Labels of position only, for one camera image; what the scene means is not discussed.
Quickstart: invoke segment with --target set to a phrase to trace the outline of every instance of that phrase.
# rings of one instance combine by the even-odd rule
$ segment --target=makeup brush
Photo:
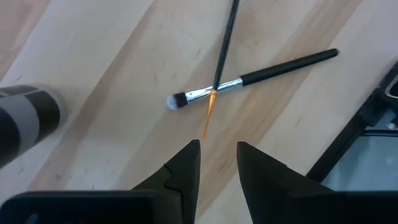
[[[246,75],[241,75],[240,78],[237,78],[235,80],[226,83],[222,83],[217,90],[218,92],[221,93],[241,88],[263,80],[267,80],[268,78],[272,78],[309,65],[313,65],[315,63],[327,60],[329,58],[336,57],[337,55],[338,55],[337,49],[330,49],[306,57],[291,60],[289,62],[285,62],[279,65],[274,65],[269,68],[264,68],[262,70],[251,72]],[[207,96],[210,95],[212,89],[213,87],[209,86],[199,90],[192,90],[188,92],[173,94],[172,96],[169,96],[167,98],[167,106],[171,110],[178,110],[184,106],[187,106],[190,103],[206,98]]]
[[[226,54],[228,52],[229,42],[231,40],[231,34],[232,34],[232,29],[234,27],[236,12],[238,11],[238,5],[239,5],[239,0],[233,0],[232,7],[231,7],[231,13],[229,14],[228,23],[226,24],[223,45],[221,46],[220,56],[218,57],[216,74],[215,74],[214,81],[213,81],[213,89],[210,91],[206,123],[205,123],[205,128],[203,130],[203,140],[206,139],[207,127],[209,125],[211,112],[213,111],[214,103],[216,101],[217,90],[220,85],[221,74],[223,73],[225,58],[226,58]]]

